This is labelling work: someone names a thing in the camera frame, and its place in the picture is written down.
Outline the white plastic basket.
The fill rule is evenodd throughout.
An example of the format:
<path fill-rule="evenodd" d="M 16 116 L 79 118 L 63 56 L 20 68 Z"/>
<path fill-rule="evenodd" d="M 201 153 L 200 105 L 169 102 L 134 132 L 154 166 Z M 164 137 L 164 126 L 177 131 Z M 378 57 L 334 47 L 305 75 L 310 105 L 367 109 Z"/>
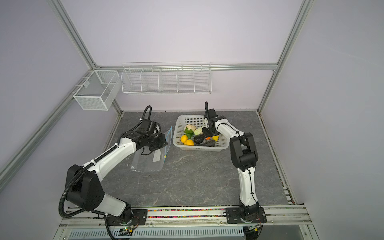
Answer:
<path fill-rule="evenodd" d="M 229 140 L 222 134 L 208 137 L 203 134 L 207 126 L 204 116 L 181 115 L 176 122 L 173 144 L 181 150 L 220 152 L 229 147 Z"/>

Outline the clear zip top bag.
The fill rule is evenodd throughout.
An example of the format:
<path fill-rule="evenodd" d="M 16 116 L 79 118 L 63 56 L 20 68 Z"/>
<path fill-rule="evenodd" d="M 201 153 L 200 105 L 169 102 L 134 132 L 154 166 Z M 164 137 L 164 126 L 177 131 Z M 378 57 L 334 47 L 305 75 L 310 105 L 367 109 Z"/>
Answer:
<path fill-rule="evenodd" d="M 133 161 L 129 165 L 130 171 L 140 172 L 140 173 L 149 173 L 160 171 L 165 163 L 165 159 L 170 149 L 170 144 L 172 141 L 173 128 L 170 127 L 168 131 L 165 132 L 167 145 L 159 150 L 153 151 L 148 155 L 142 155 L 142 150 L 137 151 L 134 154 Z"/>

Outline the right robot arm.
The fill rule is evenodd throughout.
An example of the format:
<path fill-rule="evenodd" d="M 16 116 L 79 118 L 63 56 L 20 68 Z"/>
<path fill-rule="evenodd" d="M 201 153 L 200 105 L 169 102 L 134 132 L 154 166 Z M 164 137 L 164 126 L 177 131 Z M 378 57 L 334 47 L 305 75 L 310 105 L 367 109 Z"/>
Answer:
<path fill-rule="evenodd" d="M 231 161 L 240 180 L 239 218 L 245 223 L 265 223 L 265 211 L 256 196 L 255 170 L 259 155 L 253 135 L 235 128 L 224 116 L 217 115 L 215 109 L 210 109 L 207 102 L 204 121 L 205 137 L 223 135 L 229 141 Z"/>

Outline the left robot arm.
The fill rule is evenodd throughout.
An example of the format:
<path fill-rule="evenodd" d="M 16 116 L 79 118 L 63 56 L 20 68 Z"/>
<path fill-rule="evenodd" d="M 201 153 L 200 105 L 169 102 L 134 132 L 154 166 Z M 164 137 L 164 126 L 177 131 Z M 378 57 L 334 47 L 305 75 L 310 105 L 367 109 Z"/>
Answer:
<path fill-rule="evenodd" d="M 160 124 L 152 121 L 151 114 L 152 107 L 147 106 L 140 122 L 123 132 L 112 147 L 97 158 L 68 169 L 58 206 L 62 218 L 93 212 L 114 216 L 124 224 L 130 223 L 134 217 L 131 205 L 106 194 L 101 182 L 122 160 L 137 151 L 142 156 L 150 156 L 167 146 L 166 135 Z"/>

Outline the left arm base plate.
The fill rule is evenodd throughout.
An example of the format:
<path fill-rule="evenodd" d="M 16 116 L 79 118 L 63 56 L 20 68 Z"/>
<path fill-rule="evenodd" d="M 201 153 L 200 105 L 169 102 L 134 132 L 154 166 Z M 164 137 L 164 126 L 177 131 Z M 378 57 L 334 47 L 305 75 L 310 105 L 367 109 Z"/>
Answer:
<path fill-rule="evenodd" d="M 107 216 L 107 224 L 109 226 L 144 226 L 148 217 L 147 209 L 131 209 L 129 219 L 115 217 L 112 215 Z"/>

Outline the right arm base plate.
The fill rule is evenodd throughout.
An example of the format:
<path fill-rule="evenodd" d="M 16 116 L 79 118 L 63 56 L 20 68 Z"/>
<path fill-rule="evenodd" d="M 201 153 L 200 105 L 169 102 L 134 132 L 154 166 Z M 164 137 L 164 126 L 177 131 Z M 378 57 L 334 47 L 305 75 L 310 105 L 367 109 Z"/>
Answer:
<path fill-rule="evenodd" d="M 251 211 L 241 206 L 226 208 L 224 216 L 228 224 L 264 224 L 267 222 L 265 210 L 262 207 L 258 207 L 257 210 L 251 209 Z"/>

